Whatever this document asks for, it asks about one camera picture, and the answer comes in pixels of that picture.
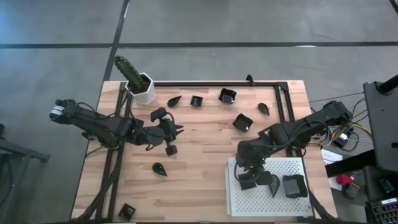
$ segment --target red object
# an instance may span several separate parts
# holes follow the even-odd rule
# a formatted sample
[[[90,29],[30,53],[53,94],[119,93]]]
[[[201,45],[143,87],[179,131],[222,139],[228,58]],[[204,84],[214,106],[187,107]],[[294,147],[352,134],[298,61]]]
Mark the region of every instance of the red object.
[[[353,180],[347,174],[341,174],[336,177],[337,184],[346,185],[353,182]]]

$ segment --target wooden table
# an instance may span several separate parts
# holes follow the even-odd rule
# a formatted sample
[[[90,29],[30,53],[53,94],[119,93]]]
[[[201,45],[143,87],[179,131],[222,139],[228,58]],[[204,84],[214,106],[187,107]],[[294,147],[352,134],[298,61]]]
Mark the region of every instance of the wooden table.
[[[120,82],[104,82],[98,104],[100,113],[114,112],[119,84]],[[288,81],[288,84],[295,118],[300,119],[310,114],[304,82]],[[146,146],[125,145],[115,220],[118,220],[117,213],[124,203],[136,209],[132,222],[265,222],[295,219],[231,217],[226,214],[224,166],[227,159],[234,157],[239,141],[258,138],[258,131],[279,122],[272,88],[240,86],[230,89],[238,93],[233,105],[223,105],[218,100],[221,87],[156,87],[156,100],[150,105],[132,104],[134,116],[144,120],[145,126],[155,125],[150,122],[149,114],[162,106],[174,115],[176,124],[183,125],[185,131],[174,141],[178,153],[171,157],[166,155],[165,145],[151,151],[145,151]],[[182,98],[177,107],[167,108],[167,101],[179,95]],[[192,95],[204,98],[201,108],[190,106]],[[268,105],[270,116],[257,110],[260,102]],[[254,121],[247,133],[235,130],[232,125],[240,113]],[[88,151],[98,146],[98,142],[91,142]],[[285,152],[273,156],[283,157]],[[102,149],[85,160],[72,217],[79,216],[98,193],[105,157],[106,150]],[[168,177],[153,173],[152,164],[155,162],[164,165]],[[311,191],[328,212],[336,217],[318,146],[307,147],[304,163]],[[103,211],[106,216],[106,203]]]

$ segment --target potted cactus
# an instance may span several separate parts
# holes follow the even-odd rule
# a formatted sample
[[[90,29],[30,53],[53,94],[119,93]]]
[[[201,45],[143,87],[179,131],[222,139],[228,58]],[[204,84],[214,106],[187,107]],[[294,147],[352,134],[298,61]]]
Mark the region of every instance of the potted cactus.
[[[146,73],[138,73],[123,56],[116,56],[114,64],[126,78],[126,89],[135,102],[147,105],[155,99],[154,81]]]

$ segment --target white pot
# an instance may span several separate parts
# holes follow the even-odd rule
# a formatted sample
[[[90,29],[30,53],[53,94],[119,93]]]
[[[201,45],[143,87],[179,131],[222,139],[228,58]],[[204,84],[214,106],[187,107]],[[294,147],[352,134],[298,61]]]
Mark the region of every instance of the white pot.
[[[134,102],[140,103],[143,105],[148,105],[149,103],[154,101],[156,98],[154,81],[145,72],[140,73],[140,75],[145,76],[148,80],[150,80],[150,84],[149,84],[147,91],[145,91],[143,93],[138,93],[138,94],[132,93],[132,91],[130,91],[130,89],[128,88],[128,84],[129,84],[128,81],[124,87],[133,96]]]

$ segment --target green cactus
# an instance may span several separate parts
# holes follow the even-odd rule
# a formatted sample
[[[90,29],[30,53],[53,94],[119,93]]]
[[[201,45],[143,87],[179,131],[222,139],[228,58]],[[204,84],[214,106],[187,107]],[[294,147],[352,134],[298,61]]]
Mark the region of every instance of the green cactus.
[[[116,68],[123,74],[127,81],[129,81],[129,87],[133,90],[145,90],[144,81],[142,80],[138,71],[131,65],[131,63],[123,56],[117,55],[114,58],[114,64]]]

